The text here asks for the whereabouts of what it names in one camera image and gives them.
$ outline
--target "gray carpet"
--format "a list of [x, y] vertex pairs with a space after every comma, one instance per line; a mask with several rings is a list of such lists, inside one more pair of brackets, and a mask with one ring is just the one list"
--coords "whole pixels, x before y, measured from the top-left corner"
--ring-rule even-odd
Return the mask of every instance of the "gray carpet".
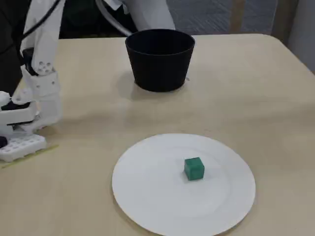
[[[177, 29], [189, 34], [229, 31], [232, 0], [167, 0]], [[269, 34], [277, 0], [247, 0], [243, 32]]]

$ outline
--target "green cube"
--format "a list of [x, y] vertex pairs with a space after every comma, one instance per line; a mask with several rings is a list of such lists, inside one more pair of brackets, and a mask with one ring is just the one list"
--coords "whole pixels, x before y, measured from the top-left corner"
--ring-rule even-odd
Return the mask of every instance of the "green cube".
[[185, 160], [185, 173], [189, 181], [202, 179], [205, 166], [199, 157]]

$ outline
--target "beige table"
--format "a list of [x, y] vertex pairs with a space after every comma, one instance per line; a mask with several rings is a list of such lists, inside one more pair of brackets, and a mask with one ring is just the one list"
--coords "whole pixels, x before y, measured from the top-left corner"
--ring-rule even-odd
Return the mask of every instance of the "beige table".
[[146, 236], [116, 205], [120, 155], [159, 133], [217, 139], [250, 165], [255, 204], [231, 236], [315, 234], [315, 76], [274, 38], [198, 36], [190, 81], [133, 83], [124, 39], [61, 40], [59, 147], [0, 169], [1, 236]]

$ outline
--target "white paper plate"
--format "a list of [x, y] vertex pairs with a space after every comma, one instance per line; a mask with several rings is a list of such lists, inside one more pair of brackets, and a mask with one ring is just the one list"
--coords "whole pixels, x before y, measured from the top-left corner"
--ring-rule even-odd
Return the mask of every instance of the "white paper plate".
[[[202, 180], [188, 181], [184, 160], [200, 157]], [[164, 236], [211, 236], [243, 220], [255, 199], [245, 161], [227, 146], [191, 134], [142, 140], [119, 159], [112, 179], [118, 205], [141, 227]]]

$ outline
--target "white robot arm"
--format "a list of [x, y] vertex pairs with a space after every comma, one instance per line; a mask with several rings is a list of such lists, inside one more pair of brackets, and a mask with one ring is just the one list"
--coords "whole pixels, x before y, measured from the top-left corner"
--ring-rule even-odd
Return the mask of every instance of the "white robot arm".
[[[4, 147], [0, 146], [0, 159], [5, 161], [45, 148], [45, 138], [32, 134], [33, 131], [54, 124], [62, 117], [54, 59], [65, 0], [32, 0], [25, 32], [38, 23], [56, 1], [58, 5], [50, 17], [22, 42], [21, 53], [27, 61], [21, 68], [25, 89], [12, 98], [0, 92], [0, 136], [8, 140]], [[104, 1], [113, 9], [126, 5], [139, 30], [175, 28], [166, 0]]]

